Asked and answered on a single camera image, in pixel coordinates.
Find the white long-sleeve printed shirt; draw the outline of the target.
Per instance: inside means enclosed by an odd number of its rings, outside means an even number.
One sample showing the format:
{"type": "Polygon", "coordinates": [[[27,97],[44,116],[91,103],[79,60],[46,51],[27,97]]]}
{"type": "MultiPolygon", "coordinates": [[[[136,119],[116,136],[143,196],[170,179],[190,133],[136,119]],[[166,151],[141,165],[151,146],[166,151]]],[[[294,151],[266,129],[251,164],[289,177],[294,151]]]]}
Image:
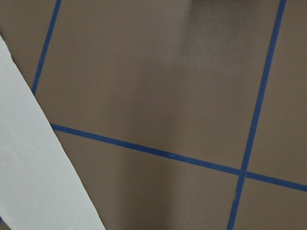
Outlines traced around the white long-sleeve printed shirt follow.
{"type": "Polygon", "coordinates": [[[0,43],[0,216],[12,230],[104,229],[4,41],[0,43]]]}

